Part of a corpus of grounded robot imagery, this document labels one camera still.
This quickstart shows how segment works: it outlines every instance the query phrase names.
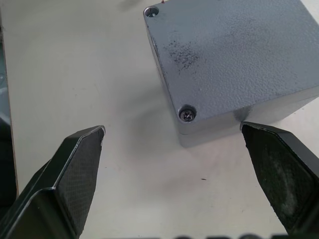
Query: screw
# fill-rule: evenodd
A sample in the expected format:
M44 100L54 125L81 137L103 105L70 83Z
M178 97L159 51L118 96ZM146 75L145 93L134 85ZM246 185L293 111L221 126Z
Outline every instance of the screw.
M184 122L191 122L195 119L195 113L190 109L185 109L179 114L179 117Z

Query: gray metal box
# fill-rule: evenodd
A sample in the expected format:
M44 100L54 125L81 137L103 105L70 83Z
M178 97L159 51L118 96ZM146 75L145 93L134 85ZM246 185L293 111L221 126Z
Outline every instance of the gray metal box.
M319 95L319 27L299 0L170 0L144 17L185 147L244 120L281 120Z

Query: screw hole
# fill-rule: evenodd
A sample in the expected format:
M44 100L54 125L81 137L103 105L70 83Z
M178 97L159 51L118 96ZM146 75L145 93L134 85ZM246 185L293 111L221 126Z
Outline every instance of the screw hole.
M192 122L196 117L196 109L192 106L183 106L179 111L179 118L183 122Z
M144 14L147 17L155 17L159 11L160 10L156 6L149 6L144 10Z

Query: table surface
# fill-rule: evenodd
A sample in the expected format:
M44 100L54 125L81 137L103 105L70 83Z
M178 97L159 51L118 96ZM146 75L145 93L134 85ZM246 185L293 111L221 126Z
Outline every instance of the table surface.
M82 239L284 233L241 134L179 145L142 15L158 1L0 2L19 191L66 136L103 124ZM319 155L318 109L273 125Z

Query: white table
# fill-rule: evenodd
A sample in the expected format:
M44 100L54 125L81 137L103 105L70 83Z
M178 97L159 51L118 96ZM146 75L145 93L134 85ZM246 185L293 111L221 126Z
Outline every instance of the white table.
M285 232L241 134L178 144L142 16L157 2L2 1L19 191L66 136L103 124L82 239ZM319 20L316 2L304 0ZM318 109L313 101L274 125L319 155Z

